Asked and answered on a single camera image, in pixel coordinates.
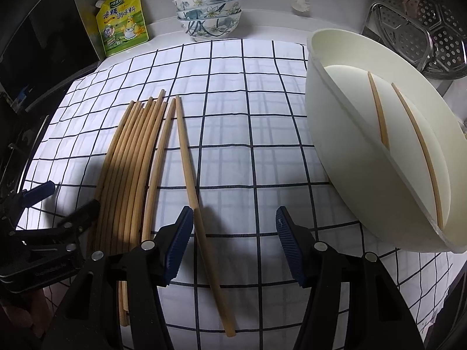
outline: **white plastic container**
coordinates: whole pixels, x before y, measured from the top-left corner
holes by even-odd
[[[311,136],[347,206],[376,236],[404,250],[467,250],[467,141],[435,88],[396,53],[349,31],[316,31],[308,50]],[[367,71],[381,97],[389,148],[381,141]],[[415,124],[391,83],[426,143],[439,190],[439,219]]]

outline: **dark screen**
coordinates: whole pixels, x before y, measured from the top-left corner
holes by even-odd
[[[12,100],[24,90],[29,105],[96,60],[74,0],[41,0],[0,57],[0,83]]]

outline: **pile of chopsticks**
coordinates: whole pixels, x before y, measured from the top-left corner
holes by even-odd
[[[183,122],[179,96],[172,99],[160,134],[149,180],[144,208],[145,186],[159,129],[167,102],[162,90],[156,100],[149,98],[143,107],[140,101],[130,102],[108,152],[97,183],[95,199],[100,202],[99,218],[94,232],[88,237],[88,256],[95,250],[113,255],[129,251],[142,241],[151,239],[157,186],[159,185],[164,149],[169,138],[171,122],[177,109],[177,128],[180,152],[190,206],[194,212],[195,233],[201,257],[218,312],[228,337],[235,335],[233,317],[221,293],[219,278],[214,270],[198,205],[188,140]],[[120,323],[127,326],[127,284],[119,284]]]

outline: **table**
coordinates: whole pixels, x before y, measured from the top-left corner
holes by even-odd
[[[304,109],[308,52],[304,45],[225,39],[154,49],[76,80],[52,118],[24,187],[60,186],[25,211],[19,226],[53,226],[93,197],[112,135],[130,100],[160,89],[180,95],[199,185],[203,221],[220,283],[236,317],[237,336],[222,333],[194,238],[177,277],[159,294],[175,349],[291,349],[309,289],[292,279],[276,233],[285,205],[295,223],[342,253],[378,254],[398,284],[422,336],[442,307],[466,257],[418,254],[373,236],[329,183]],[[188,205],[176,125],[163,167],[153,230],[175,222]],[[54,309],[69,280],[46,289]],[[348,285],[335,349],[344,345]],[[130,327],[122,328],[132,349]]]

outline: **perforated metal plate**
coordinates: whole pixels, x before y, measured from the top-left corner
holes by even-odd
[[[381,0],[418,20],[432,40],[434,54],[423,74],[434,79],[458,79],[467,75],[467,30],[442,0]],[[427,47],[425,34],[412,23],[381,6],[377,25],[384,43],[417,67]]]

